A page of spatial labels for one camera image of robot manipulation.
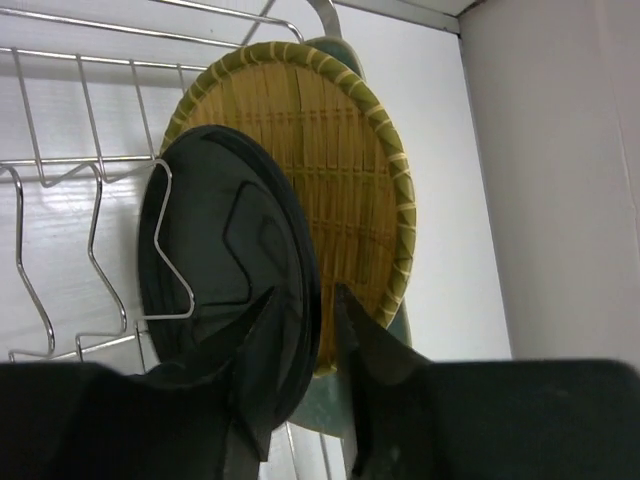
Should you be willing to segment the light green rectangular plate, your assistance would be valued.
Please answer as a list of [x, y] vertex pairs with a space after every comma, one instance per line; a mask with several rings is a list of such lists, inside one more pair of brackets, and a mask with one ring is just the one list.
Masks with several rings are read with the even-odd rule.
[[416, 241], [408, 157], [364, 78], [305, 43], [287, 46], [296, 117], [287, 166], [312, 230], [322, 283], [318, 370], [333, 375], [345, 412], [362, 409], [365, 368], [350, 359], [351, 323], [381, 332], [407, 289]]

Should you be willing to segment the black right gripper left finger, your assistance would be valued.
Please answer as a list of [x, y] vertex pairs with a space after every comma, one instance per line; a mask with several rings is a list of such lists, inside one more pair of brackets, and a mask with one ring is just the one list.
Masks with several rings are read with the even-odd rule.
[[207, 394], [206, 409], [239, 435], [259, 460], [276, 426], [280, 370], [280, 294], [265, 292], [197, 346], [149, 372], [157, 385]]

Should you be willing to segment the glossy black round plate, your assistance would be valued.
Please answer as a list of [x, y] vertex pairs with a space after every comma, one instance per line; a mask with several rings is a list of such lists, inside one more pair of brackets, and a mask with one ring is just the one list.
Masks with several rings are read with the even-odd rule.
[[176, 360], [278, 288], [275, 420], [283, 423], [311, 382], [321, 333], [321, 282], [303, 209], [272, 156], [233, 128], [192, 128], [161, 159], [141, 204], [137, 252], [155, 353]]

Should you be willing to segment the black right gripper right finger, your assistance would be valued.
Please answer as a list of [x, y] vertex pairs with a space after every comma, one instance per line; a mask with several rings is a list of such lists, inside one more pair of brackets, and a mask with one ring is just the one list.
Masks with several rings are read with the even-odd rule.
[[335, 285], [334, 337], [343, 454], [349, 478], [428, 478], [430, 414], [425, 359]]

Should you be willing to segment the round bamboo woven plate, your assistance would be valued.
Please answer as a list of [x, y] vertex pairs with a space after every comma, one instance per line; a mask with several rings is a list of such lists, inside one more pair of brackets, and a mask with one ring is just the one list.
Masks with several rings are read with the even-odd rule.
[[232, 51], [186, 90], [164, 133], [220, 124], [258, 142], [283, 170], [305, 212], [322, 282], [315, 372], [336, 368], [333, 287], [346, 284], [388, 326], [409, 283], [416, 201], [408, 157], [383, 105], [337, 58], [271, 41]]

